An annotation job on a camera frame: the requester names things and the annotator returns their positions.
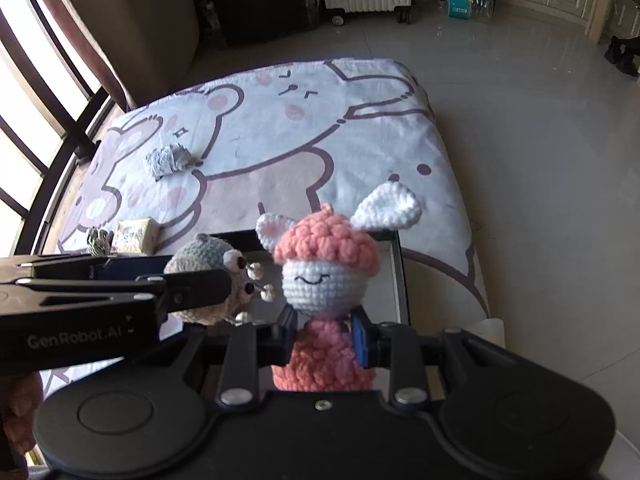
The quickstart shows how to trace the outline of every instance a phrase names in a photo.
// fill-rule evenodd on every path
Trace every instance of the bedsheet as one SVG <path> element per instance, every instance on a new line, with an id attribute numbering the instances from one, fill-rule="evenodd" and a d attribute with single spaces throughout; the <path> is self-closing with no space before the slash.
<path id="1" fill-rule="evenodd" d="M 197 163 L 158 182 L 145 154 L 179 142 Z M 86 246 L 91 226 L 154 218 L 156 252 L 198 232 L 252 229 L 263 212 L 301 218 L 330 202 L 350 216 L 385 180 L 424 213 L 401 232 L 412 323 L 421 332 L 488 317 L 458 184 L 427 95 L 389 59 L 293 62 L 181 90 L 118 118 L 105 134 L 58 241 Z"/>

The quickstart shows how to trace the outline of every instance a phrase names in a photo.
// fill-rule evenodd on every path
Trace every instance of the black shoe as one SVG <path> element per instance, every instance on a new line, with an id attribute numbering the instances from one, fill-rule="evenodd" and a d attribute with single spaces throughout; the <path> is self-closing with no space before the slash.
<path id="1" fill-rule="evenodd" d="M 620 57 L 622 56 L 622 51 L 620 50 L 620 38 L 613 37 L 611 38 L 611 42 L 609 43 L 609 49 L 604 53 L 604 59 L 609 61 L 611 64 L 616 64 Z"/>
<path id="2" fill-rule="evenodd" d="M 635 51 L 631 48 L 626 48 L 625 53 L 620 56 L 620 59 L 616 63 L 616 68 L 623 74 L 638 77 L 638 69 L 634 65 Z"/>

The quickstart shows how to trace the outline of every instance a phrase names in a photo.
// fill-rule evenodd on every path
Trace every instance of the doll's head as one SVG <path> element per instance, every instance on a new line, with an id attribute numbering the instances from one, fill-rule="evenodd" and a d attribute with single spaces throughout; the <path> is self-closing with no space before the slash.
<path id="1" fill-rule="evenodd" d="M 366 230 L 414 225 L 422 210 L 415 195 L 397 182 L 376 188 L 348 219 L 329 204 L 296 222 L 263 214 L 256 232 L 282 265 L 282 291 L 296 310 L 340 317 L 362 302 L 367 280 L 378 273 L 378 248 Z"/>
<path id="2" fill-rule="evenodd" d="M 224 269 L 231 276 L 231 293 L 223 303 L 183 310 L 174 314 L 183 321 L 205 325 L 231 316 L 240 306 L 249 303 L 254 292 L 260 290 L 265 301 L 273 300 L 273 287 L 262 288 L 252 280 L 262 277 L 259 264 L 248 264 L 242 253 L 228 242 L 204 233 L 180 248 L 169 260 L 164 272 L 192 272 L 194 270 Z"/>

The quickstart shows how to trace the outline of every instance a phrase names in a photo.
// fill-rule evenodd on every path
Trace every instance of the plastic bottle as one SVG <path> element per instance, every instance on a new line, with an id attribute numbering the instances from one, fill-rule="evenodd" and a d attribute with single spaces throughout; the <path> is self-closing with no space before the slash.
<path id="1" fill-rule="evenodd" d="M 487 23 L 494 15 L 494 0 L 430 0 L 431 8 L 452 18 Z"/>

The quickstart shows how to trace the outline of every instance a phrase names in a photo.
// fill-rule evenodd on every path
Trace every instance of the gray floor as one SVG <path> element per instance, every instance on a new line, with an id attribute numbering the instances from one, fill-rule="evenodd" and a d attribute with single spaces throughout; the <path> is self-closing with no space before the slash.
<path id="1" fill-rule="evenodd" d="M 510 349 L 596 388 L 640 444 L 640 88 L 580 27 L 392 14 L 201 52 L 184 86 L 289 60 L 391 57 L 430 96 Z"/>

